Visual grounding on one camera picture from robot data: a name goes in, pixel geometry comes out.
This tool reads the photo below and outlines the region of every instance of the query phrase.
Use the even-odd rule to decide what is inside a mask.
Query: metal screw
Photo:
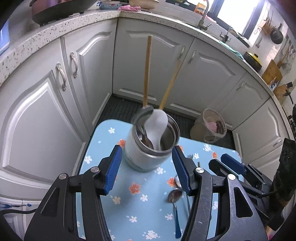
[[[98,167],[92,167],[91,168],[91,172],[98,172],[100,169]]]
[[[203,173],[205,170],[202,167],[197,167],[195,171],[198,173]]]
[[[59,179],[63,180],[67,177],[67,174],[66,173],[62,173],[59,175]]]
[[[233,175],[233,174],[228,174],[228,179],[230,179],[230,180],[235,180],[235,175]]]

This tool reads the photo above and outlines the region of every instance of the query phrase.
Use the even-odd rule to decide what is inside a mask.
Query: trash bin
[[[190,130],[193,140],[214,143],[226,135],[223,118],[214,110],[204,109]]]

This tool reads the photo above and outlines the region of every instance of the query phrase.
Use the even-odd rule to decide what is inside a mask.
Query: white plastic spoon
[[[168,116],[160,109],[154,109],[151,116],[145,121],[144,127],[147,137],[152,142],[154,150],[161,150],[160,140],[168,126]]]

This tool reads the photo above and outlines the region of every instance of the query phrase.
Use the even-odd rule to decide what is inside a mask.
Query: pan
[[[281,33],[282,26],[283,25],[280,24],[278,28],[274,28],[270,33],[270,38],[275,44],[281,44],[284,40],[283,34]]]

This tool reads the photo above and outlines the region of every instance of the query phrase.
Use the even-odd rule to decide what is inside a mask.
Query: window
[[[231,26],[248,39],[256,26],[264,2],[265,0],[213,0],[207,15],[224,29],[228,30]]]

